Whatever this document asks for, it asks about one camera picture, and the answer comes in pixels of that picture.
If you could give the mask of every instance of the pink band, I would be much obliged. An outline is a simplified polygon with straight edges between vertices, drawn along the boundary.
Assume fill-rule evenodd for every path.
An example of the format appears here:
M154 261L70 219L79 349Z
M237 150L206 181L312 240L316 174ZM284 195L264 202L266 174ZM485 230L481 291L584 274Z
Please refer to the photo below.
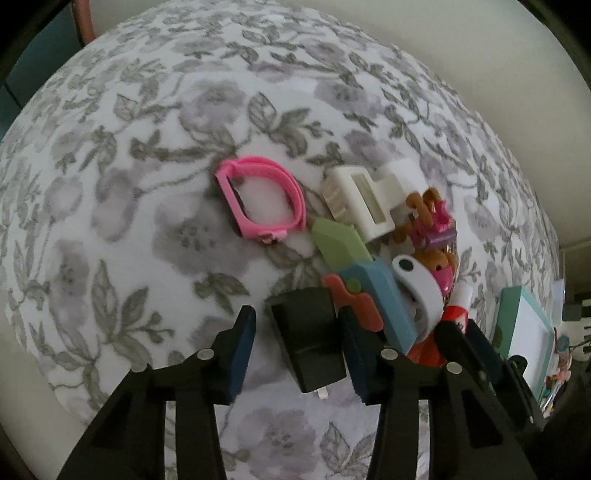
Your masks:
M234 177L264 177L278 183L288 194L294 210L294 220L282 225L258 225L250 221L238 202L230 185ZM296 179L278 163L264 157L244 157L237 160L224 160L216 172L217 181L228 201L230 210L245 238L259 239L269 244L282 241L292 229L306 228L306 203Z

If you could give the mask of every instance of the colorful items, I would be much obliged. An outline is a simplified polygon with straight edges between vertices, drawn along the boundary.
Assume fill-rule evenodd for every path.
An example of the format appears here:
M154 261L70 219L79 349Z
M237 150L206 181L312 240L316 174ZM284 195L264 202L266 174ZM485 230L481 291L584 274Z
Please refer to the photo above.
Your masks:
M312 240L333 272L357 262L371 262L363 240L349 225L318 217L312 226Z
M230 179L235 177L265 177L278 183L290 199L294 211L293 221L280 225L257 225L249 220L230 184ZM285 240L287 232L290 230L303 231L306 228L306 203L300 185L291 173L278 163L264 157L225 160L216 172L216 178L243 237L270 244Z
M374 300L371 295L362 291L359 280L350 278L345 284L338 275L331 274L324 277L323 283L330 289L337 311L345 305L351 305L361 328L370 332L380 332L384 329L384 321Z
M386 264L379 258L356 263L341 270L339 276L345 282L352 278L360 282L363 291L371 295L378 308L388 342L406 355L417 340L418 333Z

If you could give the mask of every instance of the white wall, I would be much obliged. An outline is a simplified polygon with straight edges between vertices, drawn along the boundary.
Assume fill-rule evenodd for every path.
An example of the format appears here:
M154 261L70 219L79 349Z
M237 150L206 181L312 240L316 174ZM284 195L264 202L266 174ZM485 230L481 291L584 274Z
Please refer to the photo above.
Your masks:
M91 0L97 31L160 2ZM591 180L591 92L552 33L517 0L283 3L358 24L429 65L513 151L561 243L591 237L591 221L579 217Z

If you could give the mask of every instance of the blue gripper pad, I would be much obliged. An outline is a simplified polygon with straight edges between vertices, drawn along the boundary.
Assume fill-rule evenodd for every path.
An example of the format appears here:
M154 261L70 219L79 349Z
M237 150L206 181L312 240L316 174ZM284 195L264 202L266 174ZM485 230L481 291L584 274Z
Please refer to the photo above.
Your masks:
M390 345L406 355L417 341L417 328L402 301L392 272L379 258L359 262L339 272L343 281L356 278L364 292L371 295L384 321L384 333Z
M366 405L384 402L388 384L387 379L378 372L382 342L374 332L361 328L353 307L349 305L339 310L339 326L343 353L355 393Z
M217 365L210 379L215 403L229 405L242 390L255 334L256 312L250 305L242 306L234 327L217 334L211 346Z

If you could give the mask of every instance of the floral bedspread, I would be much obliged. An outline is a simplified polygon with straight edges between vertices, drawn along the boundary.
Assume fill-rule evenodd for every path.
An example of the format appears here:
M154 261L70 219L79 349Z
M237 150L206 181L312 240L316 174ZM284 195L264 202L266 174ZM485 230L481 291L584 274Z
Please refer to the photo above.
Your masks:
M329 15L225 0L172 1L124 22L16 120L0 146L8 317L59 400L88 422L130 367L182 361L251 304L258 333L243 393L217 410L229 476L365 479L379 408L349 380L327 400L301 394L264 309L271 294L319 285L322 259L306 232L270 246L239 238L215 188L219 162L247 154L294 174L309 224L330 215L318 194L328 168L414 159L457 220L459 277L474 285L487 335L503 287L523 284L547 307L554 229L511 152L455 90Z

